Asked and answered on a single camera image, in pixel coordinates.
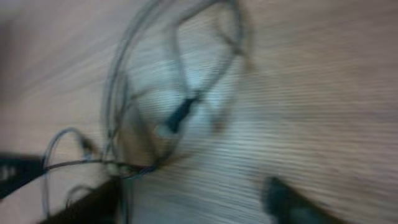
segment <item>wood grain surface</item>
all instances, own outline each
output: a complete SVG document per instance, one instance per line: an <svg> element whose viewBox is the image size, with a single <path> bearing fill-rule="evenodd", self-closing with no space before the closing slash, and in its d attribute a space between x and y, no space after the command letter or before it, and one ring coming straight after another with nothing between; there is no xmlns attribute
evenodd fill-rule
<svg viewBox="0 0 398 224"><path fill-rule="evenodd" d="M74 126L101 146L109 64L147 1L25 1L1 27L0 148L42 154ZM126 72L147 116L178 103L167 24L198 1L174 1L142 36ZM398 223L398 2L247 0L244 57L190 118L167 166L134 182L134 223L270 223L264 181L279 176L348 223ZM228 10L212 7L179 30L188 81L198 87L226 46ZM143 161L140 150L129 152ZM54 162L78 158L71 137ZM92 166L52 175L61 209ZM0 203L1 223L42 218L38 180Z"/></svg>

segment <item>wire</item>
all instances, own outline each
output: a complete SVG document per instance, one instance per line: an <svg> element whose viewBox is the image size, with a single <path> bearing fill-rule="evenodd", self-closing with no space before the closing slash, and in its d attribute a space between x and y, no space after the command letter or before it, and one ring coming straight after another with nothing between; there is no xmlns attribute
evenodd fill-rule
<svg viewBox="0 0 398 224"><path fill-rule="evenodd" d="M244 29L242 23L242 16L239 10L238 0L206 0L197 4L187 12L183 13L174 23L170 26L169 33L169 44L172 46L172 61L176 65L177 73L180 76L180 81L182 82L183 92L185 94L185 101L182 106L176 109L175 113L172 114L168 121L171 120L168 125L175 125L171 127L174 130L173 141L168 141L165 148L160 150L157 148L156 144L151 138L151 130L148 127L145 119L142 117L138 102L135 98L128 97L129 90L132 88L127 82L126 74L123 72L124 64L128 61L129 54L134 46L139 41L139 36L156 20L160 12L157 10L161 9L160 4L166 2L164 0L151 0L147 3L138 15L133 19L129 27L126 29L123 38L121 39L117 51L115 53L113 62L109 70L109 78L106 82L105 92L104 92L104 102L103 102L103 126L105 129L105 139L106 143L103 147L101 158L92 159L92 146L90 145L87 138L82 135L79 130L75 128L67 128L61 130L56 134L50 141L49 146L45 152L43 159L43 167L45 169L44 180L42 184L42 195L43 195L43 211L47 218L50 216L49 211L49 172L54 169L59 169L66 166L77 166L83 164L103 164L105 166L111 166L116 168L116 175L122 180L131 180L139 178L150 172L157 170L175 151L177 144L182 137L178 129L178 125L185 119L189 114L189 107L193 103L199 103L206 96L206 94L215 86L218 80L226 73L227 69L233 62L235 56L241 49ZM233 42L232 47L223 54L220 59L218 66L210 73L211 80L204 83L203 86L197 90L193 90L189 87L187 78L185 75L185 66L181 59L180 47L178 45L178 28L187 20L196 16L199 12L207 9L208 7L214 5L215 3L225 3L230 6L231 11L234 15L234 37L229 38ZM134 110L136 115L135 121L137 125L135 127L136 131L141 133L141 141L143 142L145 148L148 150L150 155L154 158L152 165L140 167L133 166L121 161L119 149L116 142L116 137L119 135L121 125L123 124L126 112L129 110ZM76 140L83 151L83 160L62 162L59 164L49 165L50 158L52 157L53 151L55 150L59 140L66 133L74 133ZM121 199L121 216L123 223L129 223L129 207L130 204L127 201L127 189L124 184L122 186L123 197ZM77 186L77 189L85 188L85 186ZM73 194L75 188L68 194L69 197L67 202L70 203L70 197Z"/></svg>

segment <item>dark object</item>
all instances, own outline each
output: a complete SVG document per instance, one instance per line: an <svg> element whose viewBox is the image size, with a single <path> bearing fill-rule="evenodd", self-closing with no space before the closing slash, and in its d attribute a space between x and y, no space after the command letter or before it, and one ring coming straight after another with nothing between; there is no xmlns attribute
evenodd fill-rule
<svg viewBox="0 0 398 224"><path fill-rule="evenodd" d="M41 157L0 154L0 199L43 173Z"/></svg>
<svg viewBox="0 0 398 224"><path fill-rule="evenodd" d="M278 224L335 224L343 223L316 207L278 178L271 178L269 191L264 195L264 210L274 216Z"/></svg>
<svg viewBox="0 0 398 224"><path fill-rule="evenodd" d="M188 116L192 104L198 98L185 99L184 102L167 118L165 125L173 133L177 134L180 129L180 123Z"/></svg>
<svg viewBox="0 0 398 224"><path fill-rule="evenodd" d="M92 193L40 224L110 224L121 198L120 179L111 179Z"/></svg>

